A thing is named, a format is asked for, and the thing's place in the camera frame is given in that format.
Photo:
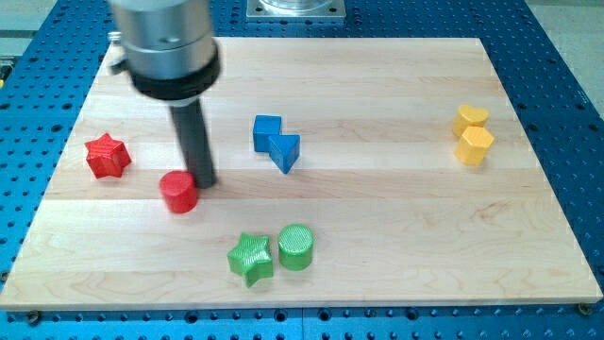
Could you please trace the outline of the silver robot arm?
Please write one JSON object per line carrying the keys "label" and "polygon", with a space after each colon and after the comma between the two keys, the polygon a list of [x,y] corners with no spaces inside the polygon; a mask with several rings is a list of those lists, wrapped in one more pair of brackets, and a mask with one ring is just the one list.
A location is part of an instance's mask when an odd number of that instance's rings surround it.
{"label": "silver robot arm", "polygon": [[221,73],[208,0],[109,0],[134,87],[177,101],[207,90]]}

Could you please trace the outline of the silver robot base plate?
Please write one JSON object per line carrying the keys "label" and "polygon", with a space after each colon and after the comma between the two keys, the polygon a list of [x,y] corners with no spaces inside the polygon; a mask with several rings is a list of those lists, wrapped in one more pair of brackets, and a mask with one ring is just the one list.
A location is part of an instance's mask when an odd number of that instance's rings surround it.
{"label": "silver robot base plate", "polygon": [[248,18],[344,18],[344,0],[248,0]]}

